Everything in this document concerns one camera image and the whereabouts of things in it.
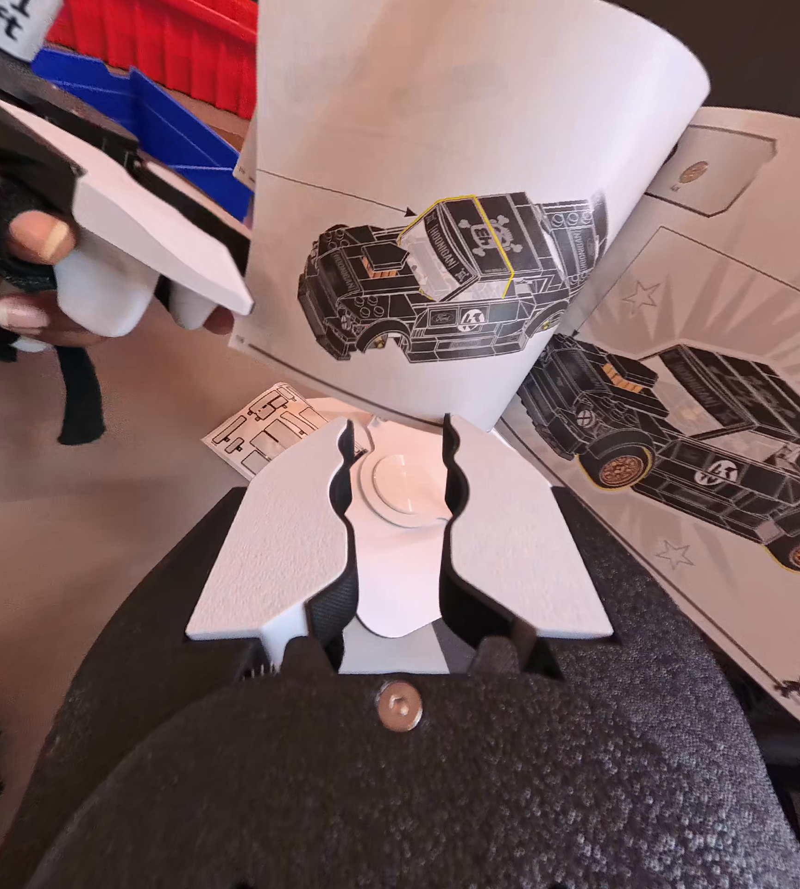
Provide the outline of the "white booklet stand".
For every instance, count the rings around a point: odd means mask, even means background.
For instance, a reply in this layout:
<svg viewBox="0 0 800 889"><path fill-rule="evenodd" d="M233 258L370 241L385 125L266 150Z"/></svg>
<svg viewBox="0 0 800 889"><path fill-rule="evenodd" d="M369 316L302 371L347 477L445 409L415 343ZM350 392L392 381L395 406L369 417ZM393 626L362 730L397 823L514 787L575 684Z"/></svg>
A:
<svg viewBox="0 0 800 889"><path fill-rule="evenodd" d="M371 419L351 469L361 623L397 639L440 616L443 535L450 519L441 435Z"/></svg>

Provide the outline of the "white sticker sheet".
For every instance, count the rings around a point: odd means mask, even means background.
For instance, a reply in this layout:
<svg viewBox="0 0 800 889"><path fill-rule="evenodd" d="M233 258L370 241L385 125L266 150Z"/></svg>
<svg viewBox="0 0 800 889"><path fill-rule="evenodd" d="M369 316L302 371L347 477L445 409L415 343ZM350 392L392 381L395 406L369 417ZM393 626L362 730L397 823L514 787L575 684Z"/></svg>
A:
<svg viewBox="0 0 800 889"><path fill-rule="evenodd" d="M303 395L280 382L256 396L202 439L246 480L328 420Z"/></svg>

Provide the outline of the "red storage bin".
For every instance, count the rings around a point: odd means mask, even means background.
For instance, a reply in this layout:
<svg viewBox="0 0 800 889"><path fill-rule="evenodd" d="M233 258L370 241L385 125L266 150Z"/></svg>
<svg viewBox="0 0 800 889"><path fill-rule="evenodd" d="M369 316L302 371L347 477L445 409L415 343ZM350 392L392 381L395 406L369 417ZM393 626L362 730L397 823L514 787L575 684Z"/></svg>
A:
<svg viewBox="0 0 800 889"><path fill-rule="evenodd" d="M257 96L258 3L66 1L48 41L242 119Z"/></svg>

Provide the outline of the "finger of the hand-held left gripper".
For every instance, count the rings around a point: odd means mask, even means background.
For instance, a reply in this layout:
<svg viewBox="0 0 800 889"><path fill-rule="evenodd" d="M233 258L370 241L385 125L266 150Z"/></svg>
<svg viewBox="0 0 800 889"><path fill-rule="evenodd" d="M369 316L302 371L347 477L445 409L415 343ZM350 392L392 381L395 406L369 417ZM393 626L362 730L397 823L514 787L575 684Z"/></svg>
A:
<svg viewBox="0 0 800 889"><path fill-rule="evenodd" d="M0 99L0 107L82 169L72 197L77 246L55 264L67 317L142 317L163 276L174 317L208 317L220 306L242 316L253 301L227 247L142 187L101 150Z"/></svg>
<svg viewBox="0 0 800 889"><path fill-rule="evenodd" d="M241 275L247 274L250 229L183 176L141 150L127 153L125 168L147 192L171 206L196 228L223 244Z"/></svg>

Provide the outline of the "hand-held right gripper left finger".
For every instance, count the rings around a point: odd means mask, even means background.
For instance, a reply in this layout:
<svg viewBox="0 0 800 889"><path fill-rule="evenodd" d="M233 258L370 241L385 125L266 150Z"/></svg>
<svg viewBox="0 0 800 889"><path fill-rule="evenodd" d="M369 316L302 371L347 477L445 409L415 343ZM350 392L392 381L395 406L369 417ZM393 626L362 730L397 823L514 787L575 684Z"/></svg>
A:
<svg viewBox="0 0 800 889"><path fill-rule="evenodd" d="M258 639L278 667L290 640L341 649L359 603L353 423L334 419L252 480L186 625L194 641Z"/></svg>

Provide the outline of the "person's left hand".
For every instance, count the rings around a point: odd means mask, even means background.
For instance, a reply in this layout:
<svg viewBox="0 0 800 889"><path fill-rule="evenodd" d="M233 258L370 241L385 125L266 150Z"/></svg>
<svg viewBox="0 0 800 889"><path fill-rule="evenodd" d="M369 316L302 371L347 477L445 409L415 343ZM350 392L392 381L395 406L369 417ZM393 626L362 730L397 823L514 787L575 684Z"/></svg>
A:
<svg viewBox="0 0 800 889"><path fill-rule="evenodd" d="M56 216L29 211L10 224L6 244L22 261L55 265L76 245L68 224ZM24 294L6 286L1 290L0 326L18 337L50 346L87 348L100 339L62 313L54 292Z"/></svg>

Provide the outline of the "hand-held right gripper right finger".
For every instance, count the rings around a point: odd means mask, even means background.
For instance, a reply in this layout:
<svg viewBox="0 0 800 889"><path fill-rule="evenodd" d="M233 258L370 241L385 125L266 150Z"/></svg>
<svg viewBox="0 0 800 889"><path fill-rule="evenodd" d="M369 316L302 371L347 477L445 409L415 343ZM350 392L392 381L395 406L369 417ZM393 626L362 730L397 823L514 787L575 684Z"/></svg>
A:
<svg viewBox="0 0 800 889"><path fill-rule="evenodd" d="M441 616L472 648L510 639L607 640L614 629L552 485L516 450L445 415L441 456L450 519L441 550Z"/></svg>

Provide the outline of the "lego instruction booklet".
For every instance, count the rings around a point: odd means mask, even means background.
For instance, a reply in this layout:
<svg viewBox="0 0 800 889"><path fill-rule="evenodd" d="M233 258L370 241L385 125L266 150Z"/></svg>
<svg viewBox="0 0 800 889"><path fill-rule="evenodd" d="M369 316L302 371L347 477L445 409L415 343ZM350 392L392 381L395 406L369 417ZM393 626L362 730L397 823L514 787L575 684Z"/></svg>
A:
<svg viewBox="0 0 800 889"><path fill-rule="evenodd" d="M250 317L495 428L800 721L800 119L608 2L262 2Z"/></svg>

